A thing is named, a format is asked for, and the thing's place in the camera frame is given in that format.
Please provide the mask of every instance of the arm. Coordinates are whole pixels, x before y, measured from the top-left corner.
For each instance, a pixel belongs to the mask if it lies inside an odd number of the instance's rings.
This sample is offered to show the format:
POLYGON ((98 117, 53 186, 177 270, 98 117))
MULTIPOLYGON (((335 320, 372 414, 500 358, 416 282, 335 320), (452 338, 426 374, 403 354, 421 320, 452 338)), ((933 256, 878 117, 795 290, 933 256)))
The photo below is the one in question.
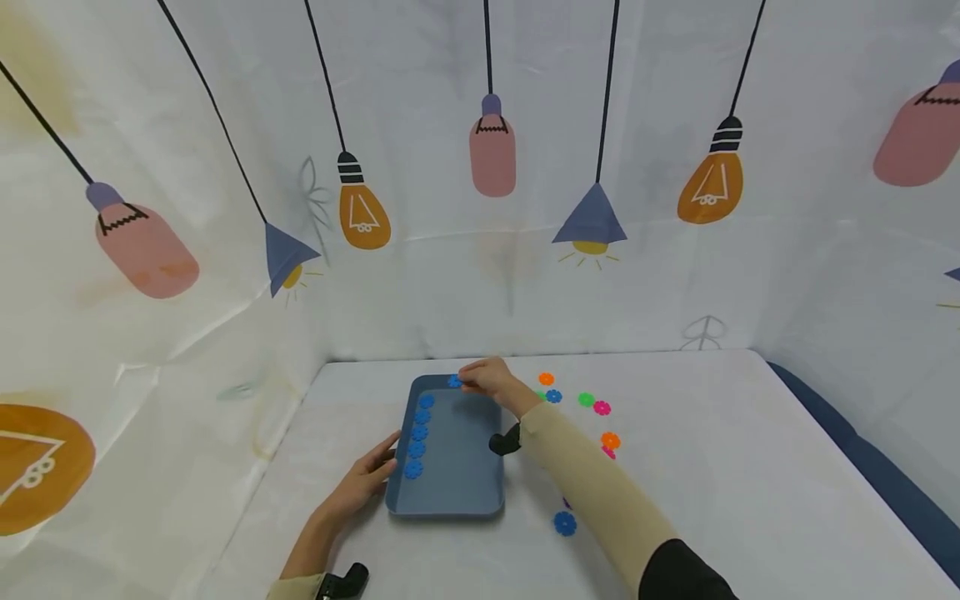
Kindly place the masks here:
POLYGON ((344 526, 374 495, 383 492, 396 468, 391 449, 396 431, 360 457, 336 490, 313 512, 290 551, 279 580, 270 586, 267 600, 314 600, 324 579, 333 542, 344 526))
POLYGON ((461 380, 514 413, 520 444, 543 467, 640 600, 734 599, 630 477, 554 406, 513 378, 499 359, 465 367, 461 380), (498 377, 475 365, 502 369, 498 377))
POLYGON ((270 586, 267 600, 314 600, 342 526, 323 505, 317 508, 303 525, 279 580, 270 586))

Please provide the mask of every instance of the hand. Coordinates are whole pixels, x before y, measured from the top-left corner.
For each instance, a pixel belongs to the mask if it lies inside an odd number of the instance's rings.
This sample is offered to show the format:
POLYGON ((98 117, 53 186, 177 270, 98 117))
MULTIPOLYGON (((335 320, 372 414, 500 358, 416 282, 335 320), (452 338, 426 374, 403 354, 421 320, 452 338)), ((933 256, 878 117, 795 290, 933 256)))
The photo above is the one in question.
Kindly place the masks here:
POLYGON ((396 469, 396 450, 393 445, 399 438, 400 432, 395 431, 353 463, 344 479, 317 511, 343 524, 373 496, 383 493, 387 488, 387 478, 396 469))
POLYGON ((507 363, 498 356, 466 365, 457 376, 464 382, 465 392, 490 396, 518 419, 542 403, 533 390, 514 377, 507 363))

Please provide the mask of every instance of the black sleeve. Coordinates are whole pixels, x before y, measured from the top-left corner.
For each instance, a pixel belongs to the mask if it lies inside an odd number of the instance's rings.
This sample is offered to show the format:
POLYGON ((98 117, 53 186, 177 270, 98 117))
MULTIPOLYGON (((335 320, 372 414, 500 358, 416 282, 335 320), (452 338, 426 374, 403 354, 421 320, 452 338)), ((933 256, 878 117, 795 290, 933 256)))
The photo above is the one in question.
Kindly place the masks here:
POLYGON ((723 577, 681 540, 665 541, 640 577, 639 600, 736 600, 723 577))

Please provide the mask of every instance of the white table surface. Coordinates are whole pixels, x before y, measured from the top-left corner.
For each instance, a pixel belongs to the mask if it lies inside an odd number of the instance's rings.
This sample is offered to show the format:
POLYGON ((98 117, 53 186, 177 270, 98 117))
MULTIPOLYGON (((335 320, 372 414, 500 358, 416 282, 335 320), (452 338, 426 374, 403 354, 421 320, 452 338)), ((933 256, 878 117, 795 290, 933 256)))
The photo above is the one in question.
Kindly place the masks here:
MULTIPOLYGON (((743 600, 960 598, 763 360, 748 350, 511 358, 534 389, 554 373, 558 405, 591 437, 619 435, 618 463, 743 600), (612 407, 577 403, 590 392, 612 407)), ((204 597, 261 599, 304 520, 347 467, 397 429, 411 382, 465 360, 325 366, 241 519, 204 597)), ((505 427, 509 424, 504 419, 505 427)), ((586 529, 557 535, 563 502, 542 469, 506 459, 506 509, 486 523, 395 521, 382 504, 342 542, 364 598, 636 598, 586 529)))

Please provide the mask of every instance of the orange plastic flower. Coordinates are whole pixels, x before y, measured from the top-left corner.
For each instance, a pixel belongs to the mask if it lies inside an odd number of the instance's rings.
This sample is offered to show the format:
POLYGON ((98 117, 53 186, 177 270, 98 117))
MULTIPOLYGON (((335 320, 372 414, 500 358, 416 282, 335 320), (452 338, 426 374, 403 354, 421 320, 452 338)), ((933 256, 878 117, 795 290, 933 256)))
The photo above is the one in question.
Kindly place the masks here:
POLYGON ((611 450, 616 450, 620 447, 620 437, 617 436, 612 431, 608 431, 600 437, 600 442, 611 450))

